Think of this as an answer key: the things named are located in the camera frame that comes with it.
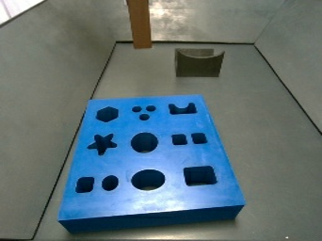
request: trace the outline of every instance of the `gray wall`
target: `gray wall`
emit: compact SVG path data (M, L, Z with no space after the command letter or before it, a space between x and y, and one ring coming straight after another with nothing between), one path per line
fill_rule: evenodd
M33 238L115 41L105 0L47 1L0 29L0 238Z
M289 0L256 46L322 131L322 1Z
M153 40L254 43L285 0L153 0ZM132 40L124 0L103 6L117 40Z

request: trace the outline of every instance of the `star-shaped hole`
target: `star-shaped hole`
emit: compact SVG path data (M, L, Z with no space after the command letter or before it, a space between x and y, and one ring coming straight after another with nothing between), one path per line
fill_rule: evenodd
M106 137L95 135L95 143L91 144L87 148L97 149L99 155L105 155L109 148L115 148L118 144L113 141L114 134L107 135Z

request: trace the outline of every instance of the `hexagon-shaped hole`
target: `hexagon-shaped hole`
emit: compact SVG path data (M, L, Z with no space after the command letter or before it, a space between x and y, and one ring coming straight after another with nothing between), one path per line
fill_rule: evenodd
M103 122L113 121L118 118L118 109L113 108L111 106L101 109L97 112L97 119Z

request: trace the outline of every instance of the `gray arch block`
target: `gray arch block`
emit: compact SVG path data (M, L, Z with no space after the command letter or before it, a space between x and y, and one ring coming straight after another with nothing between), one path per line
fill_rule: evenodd
M226 52L214 49L177 49L178 77L220 77Z

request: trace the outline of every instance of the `notched hole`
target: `notched hole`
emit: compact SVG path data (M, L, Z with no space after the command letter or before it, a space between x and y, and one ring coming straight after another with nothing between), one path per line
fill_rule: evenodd
M82 177L77 181L75 192L77 193L93 192L94 185L95 185L94 177Z
M217 175L212 166L184 169L186 185L214 185Z
M197 106L194 103L189 103L186 108L178 108L174 104L170 104L169 109L170 109L172 115L196 114L197 113Z

